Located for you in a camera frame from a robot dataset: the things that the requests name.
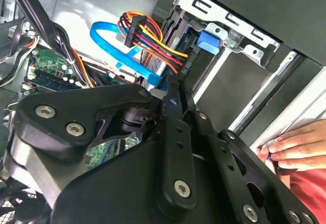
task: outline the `green circuit board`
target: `green circuit board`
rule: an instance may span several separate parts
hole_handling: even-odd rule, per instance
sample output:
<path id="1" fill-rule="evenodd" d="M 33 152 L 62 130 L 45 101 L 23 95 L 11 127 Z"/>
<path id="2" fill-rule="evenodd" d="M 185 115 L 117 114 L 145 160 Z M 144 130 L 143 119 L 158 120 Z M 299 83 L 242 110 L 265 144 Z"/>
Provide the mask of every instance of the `green circuit board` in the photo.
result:
<path id="1" fill-rule="evenodd" d="M 115 156 L 118 140 L 109 141 L 93 148 L 86 153 L 86 169 L 89 171 Z"/>
<path id="2" fill-rule="evenodd" d="M 74 71 L 68 61 L 58 56 L 51 49 L 35 48 L 35 55 L 30 62 L 35 65 L 35 70 L 41 70 L 52 74 L 57 78 L 62 78 L 65 74 L 74 75 Z"/>

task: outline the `orange wire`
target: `orange wire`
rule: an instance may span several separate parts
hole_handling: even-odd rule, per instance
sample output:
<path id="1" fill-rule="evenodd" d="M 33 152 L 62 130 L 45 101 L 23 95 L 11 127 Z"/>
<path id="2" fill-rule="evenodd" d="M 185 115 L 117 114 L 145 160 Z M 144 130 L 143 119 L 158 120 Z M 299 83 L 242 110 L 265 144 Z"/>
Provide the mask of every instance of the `orange wire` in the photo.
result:
<path id="1" fill-rule="evenodd" d="M 30 46 L 32 46 L 33 43 L 34 43 L 34 39 L 32 41 L 30 41 L 30 43 L 26 44 L 24 47 L 30 47 Z"/>
<path id="2" fill-rule="evenodd" d="M 87 79 L 87 82 L 89 83 L 89 85 L 90 85 L 92 88 L 94 88 L 95 86 L 94 86 L 93 82 L 91 81 L 91 79 L 90 79 L 89 76 L 88 76 L 88 73 L 87 73 L 87 71 L 86 71 L 86 68 L 85 68 L 85 66 L 84 66 L 83 61 L 80 59 L 80 57 L 79 57 L 79 55 L 78 55 L 78 53 L 76 52 L 75 49 L 71 48 L 71 50 L 72 50 L 72 52 L 74 53 L 74 55 L 75 55 L 75 57 L 76 57 L 76 59 L 77 59 L 77 62 L 80 64 L 81 68 L 83 69 L 83 72 L 84 72 L 84 74 L 85 74 L 85 77 L 86 77 L 86 79 Z"/>
<path id="3" fill-rule="evenodd" d="M 144 63 L 144 66 L 147 65 L 147 63 L 149 62 L 149 60 L 151 59 L 151 57 L 152 57 L 151 54 L 147 55 L 147 58 L 146 58 L 145 63 Z"/>
<path id="4" fill-rule="evenodd" d="M 124 36 L 124 38 L 126 38 L 127 36 L 123 33 L 123 31 L 122 31 L 122 29 L 121 29 L 120 21 L 118 22 L 118 28 L 119 28 L 120 33 Z M 140 47 L 140 48 L 142 48 L 143 50 L 147 51 L 147 52 L 150 53 L 151 55 L 157 57 L 158 59 L 162 60 L 164 63 L 166 63 L 166 65 L 168 65 L 168 66 L 173 70 L 174 73 L 178 74 L 178 71 L 176 70 L 176 68 L 174 68 L 173 65 L 171 65 L 171 64 L 169 63 L 169 61 L 163 59 L 162 57 L 160 57 L 160 56 L 157 55 L 156 53 L 152 52 L 151 50 L 149 50 L 148 48 L 146 48 L 146 47 L 144 47 L 144 46 L 139 45 L 139 44 L 136 43 L 136 42 L 134 42 L 133 44 L 136 45 L 136 46 L 138 46 L 138 47 Z"/>

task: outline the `silver screw head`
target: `silver screw head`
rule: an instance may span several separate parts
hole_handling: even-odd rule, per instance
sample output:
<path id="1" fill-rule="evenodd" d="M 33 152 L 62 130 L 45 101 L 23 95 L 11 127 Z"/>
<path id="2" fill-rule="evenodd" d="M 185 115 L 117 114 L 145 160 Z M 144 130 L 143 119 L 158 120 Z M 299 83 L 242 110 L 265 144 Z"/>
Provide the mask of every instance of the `silver screw head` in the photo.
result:
<path id="1" fill-rule="evenodd" d="M 313 219 L 308 215 L 306 212 L 302 212 L 302 215 L 305 217 L 305 219 L 309 222 L 309 224 L 314 224 Z"/>
<path id="2" fill-rule="evenodd" d="M 38 54 L 39 54 L 38 50 L 35 50 L 35 49 L 34 49 L 34 50 L 32 51 L 32 55 L 38 55 Z"/>
<path id="3" fill-rule="evenodd" d="M 289 213 L 296 223 L 301 223 L 300 217 L 293 210 L 289 210 Z"/>
<path id="4" fill-rule="evenodd" d="M 207 119 L 207 116 L 206 116 L 204 113 L 199 113 L 199 116 L 200 116 L 202 119 L 204 119 L 204 120 Z"/>
<path id="5" fill-rule="evenodd" d="M 231 139 L 235 139 L 235 136 L 231 133 L 231 132 L 228 132 L 228 137 L 231 138 Z"/>
<path id="6" fill-rule="evenodd" d="M 172 104 L 174 104 L 174 105 L 177 105 L 178 103 L 177 103 L 177 101 L 175 101 L 175 99 L 170 99 L 170 102 L 172 103 Z"/>
<path id="7" fill-rule="evenodd" d="M 78 123 L 70 123 L 67 125 L 66 129 L 67 129 L 67 132 L 73 136 L 81 136 L 85 132 L 84 127 Z"/>
<path id="8" fill-rule="evenodd" d="M 147 97 L 147 93 L 143 90 L 139 90 L 139 94 L 142 95 L 143 97 Z"/>
<path id="9" fill-rule="evenodd" d="M 183 198 L 188 198 L 190 196 L 190 187 L 184 181 L 175 181 L 174 189 Z"/>
<path id="10" fill-rule="evenodd" d="M 258 215 L 256 211 L 253 209 L 253 207 L 251 207 L 250 205 L 244 205 L 242 209 L 244 214 L 249 220 L 251 220 L 252 222 L 258 221 Z"/>
<path id="11" fill-rule="evenodd" d="M 52 118 L 56 115 L 56 110 L 51 106 L 41 105 L 35 109 L 35 113 L 42 118 Z"/>

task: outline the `black cable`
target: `black cable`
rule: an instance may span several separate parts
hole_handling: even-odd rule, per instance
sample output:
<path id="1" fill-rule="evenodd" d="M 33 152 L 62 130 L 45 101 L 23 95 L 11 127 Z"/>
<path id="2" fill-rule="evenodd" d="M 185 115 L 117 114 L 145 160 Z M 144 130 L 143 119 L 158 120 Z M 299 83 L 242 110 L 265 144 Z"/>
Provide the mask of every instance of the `black cable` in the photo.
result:
<path id="1" fill-rule="evenodd" d="M 34 27 L 40 37 L 60 56 L 67 59 L 71 55 L 61 48 L 61 36 L 56 31 L 55 25 L 47 16 L 38 0 L 16 0 L 26 19 Z"/>
<path id="2" fill-rule="evenodd" d="M 20 37 L 22 34 L 22 28 L 24 26 L 26 18 L 22 17 L 16 27 L 16 30 L 14 32 L 14 35 L 12 37 L 12 41 L 11 41 L 11 48 L 8 54 L 8 58 L 12 57 L 13 55 L 16 54 L 18 48 L 19 48 L 19 41 L 20 41 Z"/>
<path id="3" fill-rule="evenodd" d="M 14 66 L 12 67 L 12 70 L 9 72 L 8 75 L 6 75 L 2 80 L 0 80 L 0 86 L 2 86 L 4 83 L 6 83 L 7 81 L 9 81 L 16 73 L 17 69 L 19 68 L 19 62 L 21 57 L 28 52 L 29 49 L 25 49 L 21 52 L 18 53 Z"/>

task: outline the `capacitor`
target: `capacitor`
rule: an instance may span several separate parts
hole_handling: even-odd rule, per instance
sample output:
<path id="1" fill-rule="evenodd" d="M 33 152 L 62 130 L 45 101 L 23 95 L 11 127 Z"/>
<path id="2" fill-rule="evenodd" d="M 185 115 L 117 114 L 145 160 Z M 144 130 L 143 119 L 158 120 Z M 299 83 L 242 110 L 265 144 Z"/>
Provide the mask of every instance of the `capacitor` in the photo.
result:
<path id="1" fill-rule="evenodd" d="M 62 65 L 62 66 L 61 66 L 61 69 L 62 69 L 62 70 L 67 70 L 67 69 L 68 69 L 68 66 L 67 66 L 67 65 Z"/>
<path id="2" fill-rule="evenodd" d="M 64 81 L 68 81 L 70 79 L 70 75 L 69 74 L 65 74 L 63 77 L 62 77 L 62 80 Z"/>
<path id="3" fill-rule="evenodd" d="M 76 80 L 77 80 L 76 76 L 72 76 L 72 77 L 70 77 L 69 82 L 71 84 L 74 84 L 76 82 Z"/>

